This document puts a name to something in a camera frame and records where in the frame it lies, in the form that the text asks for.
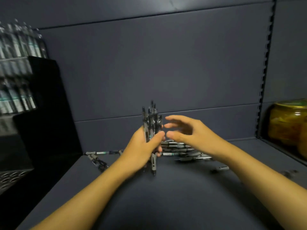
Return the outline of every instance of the jar lid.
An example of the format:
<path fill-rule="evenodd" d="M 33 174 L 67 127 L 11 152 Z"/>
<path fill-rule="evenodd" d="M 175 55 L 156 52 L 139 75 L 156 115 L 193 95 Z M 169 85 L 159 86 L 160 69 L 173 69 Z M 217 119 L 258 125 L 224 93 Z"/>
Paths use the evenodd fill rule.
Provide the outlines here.
<path fill-rule="evenodd" d="M 307 100 L 292 100 L 292 101 L 280 101 L 275 102 L 276 106 L 286 107 L 290 109 L 307 109 Z"/>

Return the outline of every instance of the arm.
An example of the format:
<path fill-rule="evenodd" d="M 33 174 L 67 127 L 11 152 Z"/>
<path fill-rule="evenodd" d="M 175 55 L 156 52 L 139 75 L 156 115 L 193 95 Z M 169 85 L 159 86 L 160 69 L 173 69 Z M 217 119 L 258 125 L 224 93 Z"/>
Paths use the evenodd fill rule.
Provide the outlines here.
<path fill-rule="evenodd" d="M 127 178 L 147 163 L 151 152 L 163 140 L 164 134 L 161 131 L 146 143 L 144 129 L 141 127 L 134 133 L 125 151 L 116 162 L 32 229 L 91 229 L 113 193 Z"/>
<path fill-rule="evenodd" d="M 223 140 L 200 120 L 186 116 L 168 116 L 167 137 L 184 142 L 228 165 L 251 192 L 272 213 L 283 228 L 307 228 L 307 190 L 259 162 L 241 149 Z"/>

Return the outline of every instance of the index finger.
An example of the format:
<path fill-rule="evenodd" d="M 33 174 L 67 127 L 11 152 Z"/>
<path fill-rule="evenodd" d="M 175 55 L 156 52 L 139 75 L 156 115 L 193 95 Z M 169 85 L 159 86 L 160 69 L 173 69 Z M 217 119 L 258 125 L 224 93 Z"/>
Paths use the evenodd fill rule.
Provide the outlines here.
<path fill-rule="evenodd" d="M 190 126 L 192 125 L 194 121 L 194 119 L 189 118 L 187 116 L 183 116 L 183 115 L 170 115 L 170 116 L 166 116 L 165 119 L 181 121 L 182 123 L 188 124 Z"/>

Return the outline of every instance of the forearm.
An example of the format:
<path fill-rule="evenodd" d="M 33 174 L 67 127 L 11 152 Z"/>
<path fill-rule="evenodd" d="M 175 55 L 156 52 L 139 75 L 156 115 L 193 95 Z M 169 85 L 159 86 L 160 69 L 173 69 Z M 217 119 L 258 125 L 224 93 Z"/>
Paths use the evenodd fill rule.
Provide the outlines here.
<path fill-rule="evenodd" d="M 57 209 L 33 230 L 91 229 L 116 189 L 131 175 L 120 160 Z"/>
<path fill-rule="evenodd" d="M 285 229 L 306 229 L 307 190 L 229 144 L 223 162 Z"/>

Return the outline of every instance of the jar of preserved fruit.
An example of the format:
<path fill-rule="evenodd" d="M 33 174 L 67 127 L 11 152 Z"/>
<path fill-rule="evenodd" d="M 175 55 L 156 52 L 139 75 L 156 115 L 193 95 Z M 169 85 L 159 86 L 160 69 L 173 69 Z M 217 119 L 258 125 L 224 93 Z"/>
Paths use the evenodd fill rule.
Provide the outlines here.
<path fill-rule="evenodd" d="M 297 145 L 298 152 L 307 159 L 307 117 L 302 124 L 300 139 Z"/>
<path fill-rule="evenodd" d="M 307 116 L 307 100 L 281 101 L 271 110 L 268 135 L 285 145 L 296 146 Z"/>

